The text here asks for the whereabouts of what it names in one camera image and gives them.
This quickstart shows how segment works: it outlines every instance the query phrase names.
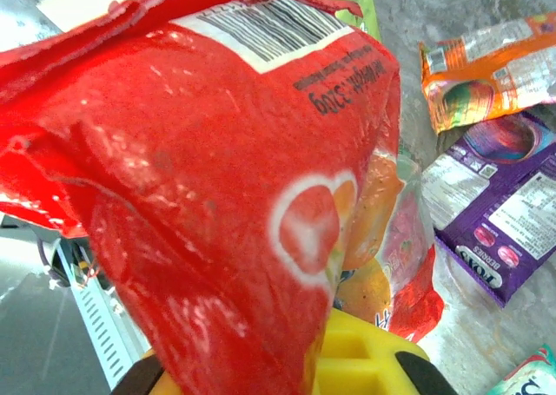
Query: black plastic part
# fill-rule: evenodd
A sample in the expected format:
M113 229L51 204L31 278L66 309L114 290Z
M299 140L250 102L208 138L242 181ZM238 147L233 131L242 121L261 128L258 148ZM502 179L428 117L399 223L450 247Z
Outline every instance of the black plastic part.
M432 363L409 352L397 352L396 359L419 395L458 395Z
M148 356L131 366L111 395L149 395L163 373L158 358Z

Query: orange wrapper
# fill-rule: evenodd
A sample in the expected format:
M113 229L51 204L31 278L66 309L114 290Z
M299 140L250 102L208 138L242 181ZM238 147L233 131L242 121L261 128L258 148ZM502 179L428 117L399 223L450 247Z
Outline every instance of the orange wrapper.
M556 102L556 11L421 43L420 61L437 134Z

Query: brand logo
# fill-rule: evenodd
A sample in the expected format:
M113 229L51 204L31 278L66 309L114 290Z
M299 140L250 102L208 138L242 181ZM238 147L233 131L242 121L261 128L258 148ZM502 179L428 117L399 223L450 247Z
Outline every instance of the brand logo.
M534 379L529 379L521 386L521 391L515 392L514 395L548 395L547 393L539 391L542 391L540 385L537 384Z
M491 288L500 288L502 286L502 277L498 272L493 270L479 255L474 253L467 246L457 246L455 252L460 256L467 265L477 273Z

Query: torn plastic edge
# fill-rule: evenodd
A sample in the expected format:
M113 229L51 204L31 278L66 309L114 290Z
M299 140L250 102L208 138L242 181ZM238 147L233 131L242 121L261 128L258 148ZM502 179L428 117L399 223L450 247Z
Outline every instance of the torn plastic edge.
M15 101L23 92L61 70L63 65L78 61L97 49L119 39L148 33L156 25L169 22L234 0L126 0L112 3L108 12L68 33L0 53L0 105ZM264 0L242 0L256 3ZM346 0L298 0L315 8L335 13L348 9L362 16L359 5Z
M485 291L486 293L488 293L488 295L494 300L494 302L496 302L496 304L500 307L500 308L504 308L506 306L506 304L509 302L508 301L504 301L497 293L494 292L494 290L488 286L485 281L483 281L479 275L477 275L477 273L475 273L475 271L473 269L471 269L471 267L469 267L469 265L460 257L458 256L437 234L434 235L435 241L437 244L440 245L440 247L442 247L444 250L446 250L448 252L448 254L461 266L463 267L463 269L469 273L473 279L475 280L475 282L477 282Z

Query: candy wrapper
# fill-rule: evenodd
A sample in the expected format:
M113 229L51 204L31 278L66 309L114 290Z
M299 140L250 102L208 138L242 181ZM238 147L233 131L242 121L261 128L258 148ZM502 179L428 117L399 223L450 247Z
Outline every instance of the candy wrapper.
M556 102L556 11L420 45L436 133Z
M550 347L543 345L487 395L554 394L556 394L556 358Z
M444 305L433 290L434 232L421 194L420 168L403 155L397 168L401 180L397 188L388 179L375 178L368 185L388 187L372 194L363 191L363 206L392 202L394 211L384 239L378 236L363 253L347 246L334 306L416 342L438 324Z
M185 393L309 393L346 249L382 243L399 67L346 8L129 0L0 55L0 211L89 234Z
M556 251L555 140L527 112L478 123L423 176L441 243L501 306Z

